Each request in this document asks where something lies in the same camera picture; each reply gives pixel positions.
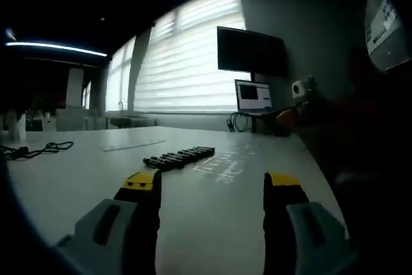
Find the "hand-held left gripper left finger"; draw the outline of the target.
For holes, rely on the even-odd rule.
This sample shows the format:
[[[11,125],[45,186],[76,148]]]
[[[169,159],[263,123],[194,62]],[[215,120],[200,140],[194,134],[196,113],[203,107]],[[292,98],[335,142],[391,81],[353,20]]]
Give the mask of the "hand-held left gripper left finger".
[[[137,172],[55,248],[75,274],[156,274],[161,201],[161,172]]]

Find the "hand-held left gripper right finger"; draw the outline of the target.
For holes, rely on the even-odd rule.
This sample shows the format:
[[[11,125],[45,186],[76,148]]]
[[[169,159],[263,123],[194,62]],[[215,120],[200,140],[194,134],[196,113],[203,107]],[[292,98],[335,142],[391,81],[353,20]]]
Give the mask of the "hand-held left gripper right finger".
[[[349,274],[359,252],[343,224],[309,201],[297,178],[265,173],[264,274]]]

